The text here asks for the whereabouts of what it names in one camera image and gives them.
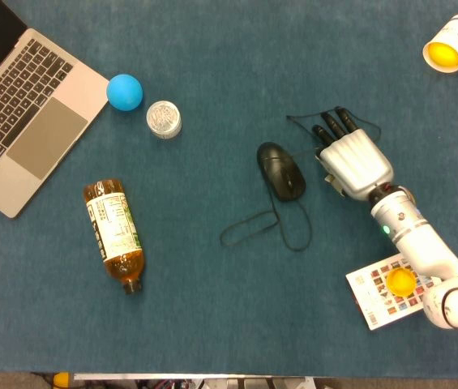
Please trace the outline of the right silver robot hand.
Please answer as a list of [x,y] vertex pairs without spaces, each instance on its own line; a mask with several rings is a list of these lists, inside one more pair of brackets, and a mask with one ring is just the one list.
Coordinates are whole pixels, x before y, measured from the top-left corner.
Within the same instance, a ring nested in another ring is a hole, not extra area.
[[347,109],[337,107],[335,113],[336,117],[328,111],[319,114],[327,129],[312,127],[323,144],[315,157],[327,171],[334,189],[341,195],[366,201],[371,192],[392,181],[392,165]]

